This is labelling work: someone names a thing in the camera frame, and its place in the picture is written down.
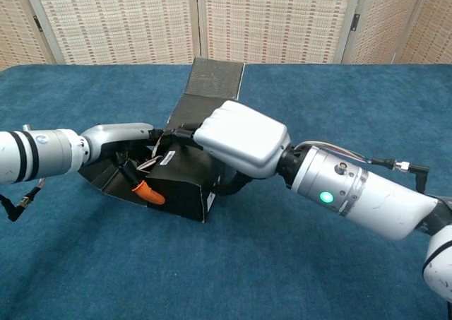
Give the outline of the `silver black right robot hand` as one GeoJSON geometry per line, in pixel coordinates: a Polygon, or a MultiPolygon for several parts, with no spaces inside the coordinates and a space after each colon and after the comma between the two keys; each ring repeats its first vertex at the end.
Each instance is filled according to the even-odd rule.
{"type": "Polygon", "coordinates": [[[183,123],[172,133],[235,170],[229,182],[213,188],[220,196],[233,195],[254,179],[274,176],[291,142],[285,124],[232,100],[202,122],[183,123]]]}

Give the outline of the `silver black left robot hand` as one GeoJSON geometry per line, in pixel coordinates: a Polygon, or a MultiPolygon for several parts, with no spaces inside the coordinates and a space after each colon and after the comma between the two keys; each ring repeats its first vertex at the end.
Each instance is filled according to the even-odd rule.
{"type": "Polygon", "coordinates": [[[164,134],[147,123],[98,124],[83,133],[89,147],[88,159],[78,171],[91,184],[101,178],[105,170],[116,168],[132,189],[143,181],[132,163],[134,156],[141,156],[149,146],[157,143],[164,134]]]}

